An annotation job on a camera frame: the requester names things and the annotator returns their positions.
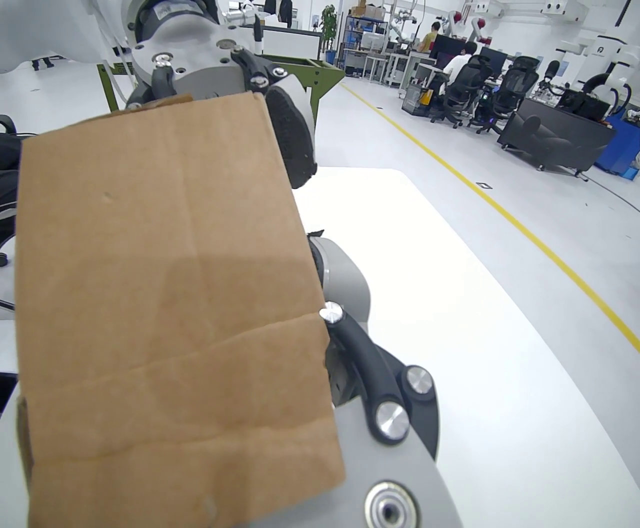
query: cardboard flap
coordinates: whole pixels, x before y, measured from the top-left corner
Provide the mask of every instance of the cardboard flap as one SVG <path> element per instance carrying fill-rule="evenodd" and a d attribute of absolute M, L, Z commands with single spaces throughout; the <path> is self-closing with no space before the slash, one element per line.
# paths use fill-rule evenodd
<path fill-rule="evenodd" d="M 264 99 L 25 142 L 30 526 L 226 528 L 344 479 L 328 336 Z"/>

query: computer monitor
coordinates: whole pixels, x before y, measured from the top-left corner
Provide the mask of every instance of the computer monitor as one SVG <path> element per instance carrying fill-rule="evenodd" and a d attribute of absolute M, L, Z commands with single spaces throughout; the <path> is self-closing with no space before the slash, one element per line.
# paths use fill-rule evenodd
<path fill-rule="evenodd" d="M 438 58 L 438 53 L 447 53 L 449 55 L 460 55 L 462 48 L 465 46 L 464 40 L 459 40 L 457 38 L 451 38 L 445 35 L 438 35 L 436 40 L 433 41 L 433 46 L 431 47 L 431 52 L 429 53 L 429 57 L 432 59 Z"/>
<path fill-rule="evenodd" d="M 443 70 L 447 64 L 451 62 L 451 59 L 454 58 L 454 55 L 450 55 L 449 53 L 443 53 L 442 51 L 438 53 L 438 58 L 436 59 L 436 68 L 440 68 Z"/>
<path fill-rule="evenodd" d="M 496 51 L 495 49 L 487 48 L 486 46 L 480 50 L 480 55 L 489 57 L 489 67 L 493 70 L 493 75 L 497 77 L 502 72 L 504 62 L 507 60 L 508 55 L 502 51 Z"/>

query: man sitting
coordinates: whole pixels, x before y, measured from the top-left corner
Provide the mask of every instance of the man sitting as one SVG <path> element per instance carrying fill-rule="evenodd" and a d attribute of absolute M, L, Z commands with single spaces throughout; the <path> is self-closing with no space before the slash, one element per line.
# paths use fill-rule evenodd
<path fill-rule="evenodd" d="M 472 55 L 477 51 L 478 45 L 475 42 L 465 42 L 464 48 L 460 52 L 460 55 L 457 55 L 449 64 L 447 64 L 442 72 L 449 77 L 448 83 L 442 83 L 440 85 L 440 95 L 444 94 L 444 91 L 447 87 L 447 84 L 451 84 L 455 82 L 456 77 L 460 73 L 460 70 L 464 67 L 465 64 L 469 62 L 469 59 Z"/>

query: silver bolt head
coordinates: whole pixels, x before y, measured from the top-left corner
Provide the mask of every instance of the silver bolt head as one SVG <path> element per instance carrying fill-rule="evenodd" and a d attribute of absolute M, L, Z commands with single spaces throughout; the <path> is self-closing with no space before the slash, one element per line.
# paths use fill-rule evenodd
<path fill-rule="evenodd" d="M 427 394 L 433 387 L 433 378 L 422 367 L 409 367 L 406 372 L 406 380 L 409 386 L 418 394 Z"/>
<path fill-rule="evenodd" d="M 171 55 L 168 53 L 159 53 L 154 57 L 156 66 L 171 66 Z"/>
<path fill-rule="evenodd" d="M 337 323 L 344 317 L 344 310 L 338 303 L 327 301 L 324 303 L 324 308 L 320 310 L 320 317 L 327 323 Z"/>
<path fill-rule="evenodd" d="M 251 78 L 251 84 L 254 84 L 258 88 L 264 88 L 265 86 L 269 86 L 269 79 L 262 76 L 255 76 Z"/>
<path fill-rule="evenodd" d="M 376 409 L 376 425 L 389 440 L 402 440 L 409 432 L 409 415 L 404 407 L 393 401 L 384 401 Z"/>

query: metal screw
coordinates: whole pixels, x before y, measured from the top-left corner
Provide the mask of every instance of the metal screw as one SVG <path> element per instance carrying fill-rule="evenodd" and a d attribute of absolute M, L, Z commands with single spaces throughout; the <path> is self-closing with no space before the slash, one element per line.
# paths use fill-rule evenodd
<path fill-rule="evenodd" d="M 417 528 L 418 510 L 413 497 L 400 484 L 373 486 L 364 502 L 368 528 Z"/>
<path fill-rule="evenodd" d="M 327 301 L 324 303 L 324 308 L 320 310 L 320 317 L 327 323 L 337 323 L 344 317 L 344 311 L 338 303 Z"/>
<path fill-rule="evenodd" d="M 154 62 L 156 66 L 171 66 L 171 55 L 168 53 L 158 53 L 154 57 Z"/>
<path fill-rule="evenodd" d="M 258 88 L 266 88 L 269 86 L 269 79 L 262 77 L 261 75 L 251 78 L 251 84 L 254 84 Z"/>
<path fill-rule="evenodd" d="M 418 394 L 427 394 L 433 387 L 433 378 L 422 367 L 409 367 L 406 372 L 406 380 L 411 388 Z"/>
<path fill-rule="evenodd" d="M 402 440 L 409 432 L 409 415 L 402 405 L 385 401 L 376 410 L 376 425 L 389 440 Z"/>

